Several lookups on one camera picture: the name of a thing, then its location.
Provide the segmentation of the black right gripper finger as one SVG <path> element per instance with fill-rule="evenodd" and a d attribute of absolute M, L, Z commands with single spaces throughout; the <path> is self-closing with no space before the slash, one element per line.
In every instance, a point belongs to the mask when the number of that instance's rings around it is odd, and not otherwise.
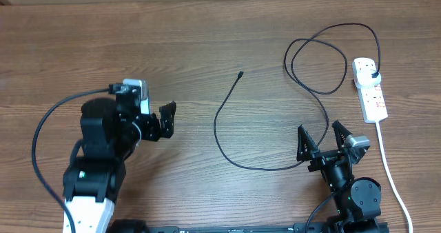
<path fill-rule="evenodd" d="M 314 140 L 310 137 L 302 125 L 298 127 L 298 149 L 296 154 L 297 161 L 310 161 L 316 158 L 320 152 Z"/>
<path fill-rule="evenodd" d="M 342 125 L 341 122 L 339 121 L 334 121 L 332 123 L 332 128 L 334 130 L 334 134 L 336 137 L 336 143 L 337 143 L 337 147 L 339 150 L 344 148 L 344 143 L 345 140 L 347 139 L 348 136 L 352 135 L 352 133 L 350 131 L 348 131 L 348 129 Z"/>

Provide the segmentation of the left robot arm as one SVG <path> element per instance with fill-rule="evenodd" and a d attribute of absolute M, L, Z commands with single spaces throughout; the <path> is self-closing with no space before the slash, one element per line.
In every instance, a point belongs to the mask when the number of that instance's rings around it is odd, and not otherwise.
<path fill-rule="evenodd" d="M 160 116 L 142 114 L 136 95 L 97 98 L 81 107 L 82 139 L 63 175 L 67 211 L 64 232 L 147 232 L 145 221 L 112 216 L 126 175 L 125 161 L 140 141 L 170 138 L 176 103 L 159 108 Z"/>

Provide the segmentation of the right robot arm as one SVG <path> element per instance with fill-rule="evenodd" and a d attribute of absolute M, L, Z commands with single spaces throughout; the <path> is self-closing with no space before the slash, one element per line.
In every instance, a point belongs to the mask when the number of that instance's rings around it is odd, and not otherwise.
<path fill-rule="evenodd" d="M 353 166 L 370 148 L 365 135 L 354 135 L 339 121 L 332 124 L 337 148 L 322 152 L 303 126 L 298 127 L 297 160 L 309 162 L 308 171 L 319 171 L 331 194 L 319 204 L 305 223 L 294 224 L 295 232 L 388 232 L 381 215 L 381 185 L 374 179 L 353 175 Z M 313 223 L 316 213 L 334 201 L 337 215 L 323 223 Z"/>

